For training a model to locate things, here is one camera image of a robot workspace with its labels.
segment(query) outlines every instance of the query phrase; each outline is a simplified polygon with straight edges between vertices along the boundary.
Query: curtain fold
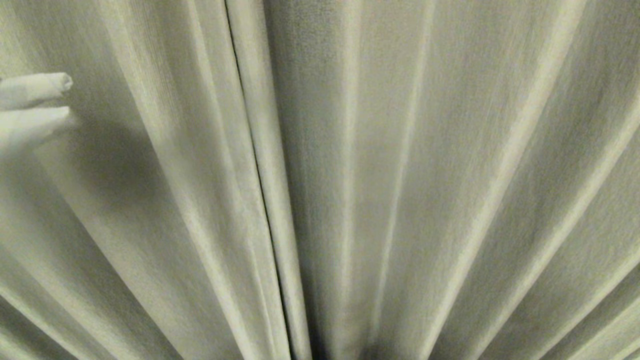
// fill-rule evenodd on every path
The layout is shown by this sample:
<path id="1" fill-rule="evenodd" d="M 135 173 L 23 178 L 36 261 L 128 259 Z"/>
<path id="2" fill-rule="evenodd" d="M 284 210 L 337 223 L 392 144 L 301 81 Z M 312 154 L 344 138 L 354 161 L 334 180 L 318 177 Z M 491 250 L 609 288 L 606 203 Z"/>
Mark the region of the curtain fold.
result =
<path id="1" fill-rule="evenodd" d="M 636 359 L 640 3 L 0 2 L 0 357 Z"/>

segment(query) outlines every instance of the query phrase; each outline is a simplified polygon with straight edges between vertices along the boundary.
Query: textured fabric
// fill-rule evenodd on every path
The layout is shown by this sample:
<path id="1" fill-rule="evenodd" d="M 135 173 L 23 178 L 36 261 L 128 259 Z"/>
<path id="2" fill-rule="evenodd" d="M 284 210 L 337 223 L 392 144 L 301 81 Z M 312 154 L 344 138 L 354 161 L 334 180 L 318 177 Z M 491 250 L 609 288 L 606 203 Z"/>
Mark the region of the textured fabric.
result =
<path id="1" fill-rule="evenodd" d="M 640 2 L 0 2 L 0 358 L 640 358 Z"/>

